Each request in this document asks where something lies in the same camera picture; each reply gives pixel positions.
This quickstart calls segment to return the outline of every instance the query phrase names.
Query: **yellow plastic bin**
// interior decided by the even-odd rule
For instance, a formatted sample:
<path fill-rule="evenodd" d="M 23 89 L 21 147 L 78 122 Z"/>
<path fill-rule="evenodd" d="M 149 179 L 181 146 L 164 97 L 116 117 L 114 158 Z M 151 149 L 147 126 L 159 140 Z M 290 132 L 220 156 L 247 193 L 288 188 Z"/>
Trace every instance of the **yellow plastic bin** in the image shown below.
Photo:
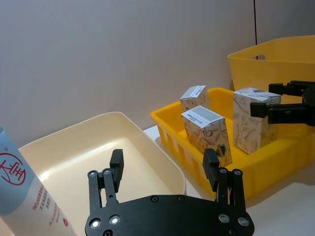
<path fill-rule="evenodd" d="M 271 40 L 232 53 L 228 60 L 235 90 L 268 90 L 271 83 L 315 81 L 315 35 Z M 301 98 L 284 96 L 282 102 L 301 102 Z"/>
<path fill-rule="evenodd" d="M 248 155 L 233 145 L 233 91 L 213 88 L 208 90 L 208 95 L 211 109 L 226 119 L 233 159 L 233 163 L 226 167 L 229 170 L 238 168 L 244 172 L 246 199 L 311 163 L 314 158 L 311 149 L 314 127 L 303 124 L 279 125 L 279 137 L 276 141 Z M 203 171 L 203 154 L 188 142 L 181 118 L 182 112 L 178 101 L 152 112 L 151 118 L 158 126 L 163 144 L 214 196 Z"/>

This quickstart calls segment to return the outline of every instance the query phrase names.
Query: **screw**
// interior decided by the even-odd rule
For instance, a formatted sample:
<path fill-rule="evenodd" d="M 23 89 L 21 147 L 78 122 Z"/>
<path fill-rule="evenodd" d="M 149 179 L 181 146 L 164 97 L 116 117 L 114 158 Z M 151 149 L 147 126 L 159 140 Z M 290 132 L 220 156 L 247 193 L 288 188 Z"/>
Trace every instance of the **screw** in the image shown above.
<path fill-rule="evenodd" d="M 111 230 L 106 230 L 103 234 L 103 236 L 113 236 L 113 231 Z"/>
<path fill-rule="evenodd" d="M 151 202 L 156 203 L 158 201 L 158 196 L 152 196 Z"/>
<path fill-rule="evenodd" d="M 96 175 L 96 172 L 93 171 L 93 172 L 90 172 L 90 176 L 95 176 Z"/>
<path fill-rule="evenodd" d="M 226 169 L 222 168 L 222 169 L 220 169 L 220 172 L 224 174 L 224 173 L 226 173 Z"/>
<path fill-rule="evenodd" d="M 90 227 L 92 229 L 96 229 L 100 226 L 100 220 L 99 219 L 93 219 L 91 222 L 90 222 Z"/>
<path fill-rule="evenodd" d="M 234 171 L 234 174 L 236 174 L 236 175 L 240 176 L 240 175 L 242 174 L 242 172 L 241 172 L 241 171 L 236 170 L 236 171 Z"/>
<path fill-rule="evenodd" d="M 180 201 L 180 202 L 183 201 L 184 199 L 185 199 L 185 198 L 184 198 L 183 196 L 178 196 L 178 197 L 177 197 L 177 200 Z"/>
<path fill-rule="evenodd" d="M 110 218 L 109 218 L 109 223 L 112 224 L 112 225 L 116 225 L 118 224 L 120 221 L 120 217 L 118 215 L 112 215 Z"/>
<path fill-rule="evenodd" d="M 221 215 L 219 215 L 219 220 L 220 220 L 222 223 L 228 223 L 228 222 L 230 222 L 230 218 L 229 218 L 226 214 L 221 214 Z"/>
<path fill-rule="evenodd" d="M 237 221 L 238 221 L 238 223 L 241 226 L 248 226 L 248 225 L 250 225 L 249 221 L 246 218 L 244 218 L 244 217 L 238 217 Z"/>
<path fill-rule="evenodd" d="M 235 236 L 236 235 L 236 230 L 235 229 L 229 229 L 228 233 L 231 236 Z"/>

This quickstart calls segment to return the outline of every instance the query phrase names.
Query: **white box with leaf pattern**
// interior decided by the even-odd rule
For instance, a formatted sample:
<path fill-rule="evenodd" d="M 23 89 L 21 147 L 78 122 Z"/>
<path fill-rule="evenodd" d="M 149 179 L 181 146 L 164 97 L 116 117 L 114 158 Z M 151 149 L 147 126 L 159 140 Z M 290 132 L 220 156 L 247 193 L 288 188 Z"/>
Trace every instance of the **white box with leaf pattern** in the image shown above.
<path fill-rule="evenodd" d="M 277 139 L 278 127 L 268 124 L 268 118 L 251 117 L 251 102 L 264 102 L 267 105 L 280 104 L 281 95 L 254 88 L 244 88 L 234 92 L 233 97 L 233 143 L 247 153 Z"/>
<path fill-rule="evenodd" d="M 204 153 L 205 148 L 216 151 L 220 166 L 232 163 L 225 118 L 202 106 L 182 113 L 188 141 Z"/>
<path fill-rule="evenodd" d="M 181 97 L 180 101 L 184 112 L 197 106 L 210 109 L 210 101 L 205 85 L 189 88 Z"/>

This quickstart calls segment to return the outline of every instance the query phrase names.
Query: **gray wall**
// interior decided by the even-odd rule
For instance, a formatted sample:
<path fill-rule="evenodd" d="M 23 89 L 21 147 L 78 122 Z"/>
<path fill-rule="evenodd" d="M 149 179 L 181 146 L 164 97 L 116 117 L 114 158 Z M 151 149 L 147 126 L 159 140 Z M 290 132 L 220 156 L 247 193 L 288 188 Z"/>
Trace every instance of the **gray wall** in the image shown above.
<path fill-rule="evenodd" d="M 252 0 L 2 0 L 0 124 L 20 147 L 109 112 L 141 128 L 189 86 L 231 83 Z"/>
<path fill-rule="evenodd" d="M 255 0 L 257 42 L 315 34 L 315 0 Z"/>

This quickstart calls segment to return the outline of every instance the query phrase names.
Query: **tabletop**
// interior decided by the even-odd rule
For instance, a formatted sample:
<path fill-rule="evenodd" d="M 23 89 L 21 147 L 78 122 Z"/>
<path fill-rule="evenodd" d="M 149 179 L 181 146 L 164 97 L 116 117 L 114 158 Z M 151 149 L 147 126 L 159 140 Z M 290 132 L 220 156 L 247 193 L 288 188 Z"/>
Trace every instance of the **tabletop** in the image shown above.
<path fill-rule="evenodd" d="M 144 132 L 181 167 L 186 177 L 187 195 L 212 200 L 162 144 L 158 127 Z M 248 200 L 246 206 L 255 225 L 255 236 L 314 236 L 315 162 Z"/>

